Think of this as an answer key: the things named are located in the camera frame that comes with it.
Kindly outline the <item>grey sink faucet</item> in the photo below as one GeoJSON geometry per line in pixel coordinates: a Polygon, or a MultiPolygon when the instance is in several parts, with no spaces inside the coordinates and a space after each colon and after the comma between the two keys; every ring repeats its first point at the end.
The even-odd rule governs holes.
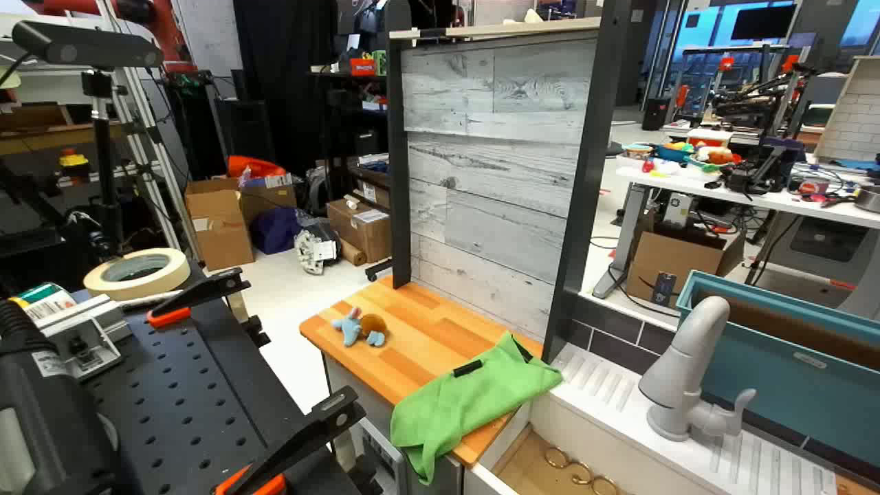
{"type": "Polygon", "coordinates": [[[648,399],[646,422],[659,439],[681,443],[697,436],[707,443],[734,443],[743,436],[743,415],[755,399],[752,388],[745,388],[730,410],[700,399],[729,312],[723,298],[703,298],[681,319],[668,351],[644,373],[637,390],[648,399]]]}

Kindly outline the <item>white sink unit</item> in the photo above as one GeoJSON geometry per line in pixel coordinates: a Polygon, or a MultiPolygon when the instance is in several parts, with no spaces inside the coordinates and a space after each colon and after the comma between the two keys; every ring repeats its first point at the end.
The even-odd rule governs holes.
{"type": "Polygon", "coordinates": [[[528,436],[539,436],[623,495],[877,495],[778,443],[745,432],[730,447],[674,443],[646,425],[648,403],[637,374],[580,348],[564,348],[553,367],[564,384],[525,406],[465,470],[465,495],[517,495],[553,469],[536,458],[501,478],[528,436]]]}

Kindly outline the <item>small cardboard box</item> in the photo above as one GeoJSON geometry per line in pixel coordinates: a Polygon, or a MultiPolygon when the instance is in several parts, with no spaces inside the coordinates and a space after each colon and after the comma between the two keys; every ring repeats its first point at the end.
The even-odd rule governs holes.
{"type": "Polygon", "coordinates": [[[355,268],[374,265],[389,256],[389,216],[352,208],[347,198],[326,203],[326,221],[341,239],[344,260],[355,268]]]}

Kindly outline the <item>small plush toy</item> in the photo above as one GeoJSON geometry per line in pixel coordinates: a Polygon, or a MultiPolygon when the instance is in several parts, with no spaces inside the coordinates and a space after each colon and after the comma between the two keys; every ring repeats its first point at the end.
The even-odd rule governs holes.
{"type": "Polygon", "coordinates": [[[378,351],[389,340],[385,319],[377,313],[363,313],[360,308],[352,308],[344,319],[338,319],[336,330],[341,334],[344,348],[366,342],[369,348],[378,351]]]}

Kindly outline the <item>wooden countertop cabinet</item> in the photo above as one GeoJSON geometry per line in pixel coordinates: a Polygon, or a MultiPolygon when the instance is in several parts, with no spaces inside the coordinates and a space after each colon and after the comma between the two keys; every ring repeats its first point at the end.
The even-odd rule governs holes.
{"type": "MultiPolygon", "coordinates": [[[[322,353],[326,386],[332,390],[352,386],[369,425],[389,436],[389,410],[403,397],[487,353],[505,337],[505,327],[432,290],[418,283],[396,290],[389,278],[382,278],[307,318],[300,337],[322,353]],[[355,308],[385,322],[389,342],[382,351],[341,345],[336,326],[355,308]]],[[[432,492],[513,495],[495,466],[517,443],[525,425],[528,410],[520,408],[513,415],[476,429],[436,466],[432,492]]]]}

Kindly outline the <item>grey wood backsplash panel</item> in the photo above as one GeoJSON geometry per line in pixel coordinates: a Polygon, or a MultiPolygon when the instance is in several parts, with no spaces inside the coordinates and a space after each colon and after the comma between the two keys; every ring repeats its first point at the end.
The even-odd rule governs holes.
{"type": "Polygon", "coordinates": [[[596,16],[389,36],[393,282],[546,353],[583,275],[618,32],[596,16]]]}

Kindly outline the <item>green cloth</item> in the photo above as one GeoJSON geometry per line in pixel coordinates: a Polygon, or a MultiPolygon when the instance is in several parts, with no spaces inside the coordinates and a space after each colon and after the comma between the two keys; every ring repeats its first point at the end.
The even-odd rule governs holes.
{"type": "Polygon", "coordinates": [[[403,397],[389,415],[389,443],[415,478],[432,485],[436,463],[476,429],[550,395],[560,373],[534,357],[513,337],[403,397]]]}

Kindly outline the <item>blue bag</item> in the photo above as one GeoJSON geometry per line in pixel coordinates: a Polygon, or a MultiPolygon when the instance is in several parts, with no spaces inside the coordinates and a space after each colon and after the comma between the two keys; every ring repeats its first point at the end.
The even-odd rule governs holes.
{"type": "Polygon", "coordinates": [[[279,253],[293,245],[293,236],[300,235],[297,213],[292,208],[277,208],[268,213],[261,213],[249,223],[249,239],[252,247],[261,253],[279,253]]]}

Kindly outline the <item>cardboard box under table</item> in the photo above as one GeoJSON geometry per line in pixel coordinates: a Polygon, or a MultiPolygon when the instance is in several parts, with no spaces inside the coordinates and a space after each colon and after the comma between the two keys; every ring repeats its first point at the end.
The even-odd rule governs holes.
{"type": "Polygon", "coordinates": [[[670,307],[693,271],[729,275],[743,261],[743,247],[745,236],[739,232],[726,236],[640,232],[623,293],[655,307],[670,307]]]}

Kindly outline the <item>large cardboard box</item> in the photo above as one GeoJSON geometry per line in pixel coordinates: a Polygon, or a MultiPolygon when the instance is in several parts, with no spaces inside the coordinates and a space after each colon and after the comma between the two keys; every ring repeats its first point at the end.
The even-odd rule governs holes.
{"type": "Polygon", "coordinates": [[[246,186],[235,179],[189,183],[184,203],[195,232],[195,247],[208,271],[249,265],[256,260],[256,219],[279,208],[297,208],[292,186],[246,186]]]}

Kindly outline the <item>masking tape roll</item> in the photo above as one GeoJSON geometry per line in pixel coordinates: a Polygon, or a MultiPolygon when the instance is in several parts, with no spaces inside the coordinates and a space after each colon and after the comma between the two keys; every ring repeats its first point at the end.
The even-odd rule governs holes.
{"type": "Polygon", "coordinates": [[[81,287],[113,301],[149,298],[178,290],[189,278],[189,260],[176,247],[132,250],[94,268],[81,287]]]}

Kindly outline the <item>black orange clamp rear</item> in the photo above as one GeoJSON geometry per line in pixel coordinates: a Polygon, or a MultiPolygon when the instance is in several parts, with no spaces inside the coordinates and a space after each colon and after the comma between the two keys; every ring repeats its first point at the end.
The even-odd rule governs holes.
{"type": "Polygon", "coordinates": [[[212,272],[204,282],[180,290],[169,301],[154,307],[146,313],[146,326],[154,327],[154,330],[167,330],[167,327],[178,326],[178,322],[186,322],[193,318],[195,307],[235,294],[242,290],[246,290],[246,282],[242,278],[238,268],[212,272]]]}

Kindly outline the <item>black orange clamp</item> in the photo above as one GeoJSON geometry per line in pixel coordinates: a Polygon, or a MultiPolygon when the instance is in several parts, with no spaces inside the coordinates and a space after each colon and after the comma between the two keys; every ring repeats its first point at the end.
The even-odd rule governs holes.
{"type": "Polygon", "coordinates": [[[154,307],[146,313],[146,326],[154,327],[154,330],[167,330],[167,327],[178,326],[178,322],[186,322],[193,318],[195,307],[235,294],[242,290],[246,290],[246,282],[242,278],[238,268],[212,272],[204,282],[180,290],[169,301],[154,307]]]}
{"type": "Polygon", "coordinates": [[[341,390],[318,403],[303,419],[297,432],[216,483],[212,488],[212,495],[288,495],[292,483],[285,470],[323,448],[360,419],[363,408],[356,403],[356,395],[344,386],[341,390]]]}

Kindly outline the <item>black orange clamp front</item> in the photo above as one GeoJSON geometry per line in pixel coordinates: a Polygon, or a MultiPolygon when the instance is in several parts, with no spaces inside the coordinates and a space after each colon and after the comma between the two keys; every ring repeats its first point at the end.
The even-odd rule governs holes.
{"type": "Polygon", "coordinates": [[[363,408],[356,403],[356,395],[344,386],[341,390],[318,403],[303,419],[297,432],[216,483],[212,488],[212,495],[288,495],[292,483],[285,470],[323,448],[360,419],[363,408]]]}

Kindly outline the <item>black perforated workbench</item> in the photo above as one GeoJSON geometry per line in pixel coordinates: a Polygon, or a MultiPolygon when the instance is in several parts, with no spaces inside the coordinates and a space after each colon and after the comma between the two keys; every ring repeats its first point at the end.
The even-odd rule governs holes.
{"type": "Polygon", "coordinates": [[[303,425],[223,302],[198,307],[172,330],[149,327],[143,313],[129,326],[123,360],[85,384],[117,432],[123,495],[208,495],[303,425]]]}

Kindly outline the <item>white cluttered table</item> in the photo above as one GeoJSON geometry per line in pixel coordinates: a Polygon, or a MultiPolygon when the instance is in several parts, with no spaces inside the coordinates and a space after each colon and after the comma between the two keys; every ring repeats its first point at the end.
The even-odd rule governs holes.
{"type": "Polygon", "coordinates": [[[806,283],[831,290],[849,307],[871,298],[880,278],[877,190],[839,166],[774,159],[778,175],[761,176],[748,166],[717,169],[697,159],[662,159],[659,155],[618,158],[613,179],[620,192],[620,232],[613,260],[590,294],[604,301],[623,293],[626,271],[640,232],[668,236],[745,236],[743,261],[719,278],[774,290],[783,275],[785,294],[807,298],[806,283]]]}

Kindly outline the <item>teal window frame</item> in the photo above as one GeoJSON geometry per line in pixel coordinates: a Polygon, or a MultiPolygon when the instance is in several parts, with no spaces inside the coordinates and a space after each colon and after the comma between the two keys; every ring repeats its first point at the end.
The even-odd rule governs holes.
{"type": "Polygon", "coordinates": [[[710,272],[689,272],[675,308],[730,307],[703,397],[755,388],[751,414],[873,470],[880,466],[880,322],[710,272]]]}

